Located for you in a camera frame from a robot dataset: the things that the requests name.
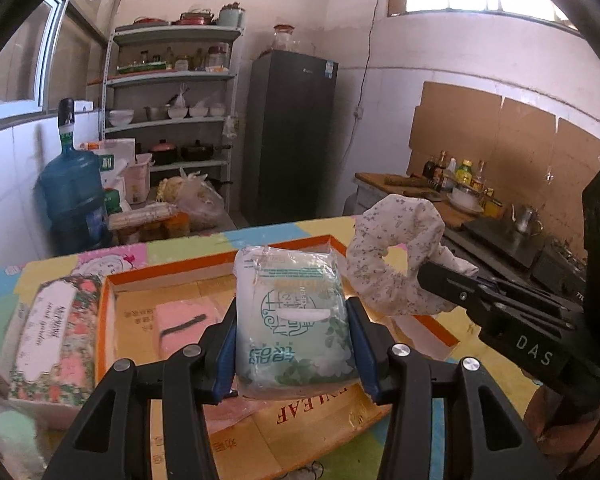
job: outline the metal screw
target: metal screw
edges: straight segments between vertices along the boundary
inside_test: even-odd
[[[129,359],[118,359],[113,363],[113,369],[117,372],[124,372],[125,370],[129,370],[130,367],[131,361]]]
[[[182,349],[182,353],[186,355],[186,357],[195,357],[202,353],[202,348],[198,345],[187,345]]]
[[[467,357],[462,359],[462,366],[471,372],[475,372],[478,368],[480,368],[480,361],[473,357]]]
[[[405,357],[411,353],[411,348],[403,343],[398,343],[391,347],[391,352],[398,357]]]

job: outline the black refrigerator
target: black refrigerator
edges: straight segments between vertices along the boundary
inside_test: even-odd
[[[315,218],[336,62],[274,50],[253,62],[240,207],[250,225]]]

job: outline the metal kettle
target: metal kettle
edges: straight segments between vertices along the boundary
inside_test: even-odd
[[[511,221],[516,231],[523,235],[536,236],[542,232],[544,226],[542,222],[538,220],[538,210],[529,205],[522,205],[518,207],[519,214],[516,215],[516,208],[511,204]],[[540,229],[534,232],[534,224],[538,224]]]

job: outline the water bottle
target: water bottle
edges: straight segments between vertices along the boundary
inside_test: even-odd
[[[50,219],[50,237],[57,256],[109,246],[100,158],[74,148],[74,100],[58,105],[62,152],[40,173],[40,187]]]

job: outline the yellow bottle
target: yellow bottle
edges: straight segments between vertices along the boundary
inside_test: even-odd
[[[460,167],[456,170],[456,180],[467,186],[471,185],[471,167],[473,163],[470,160],[463,160]]]

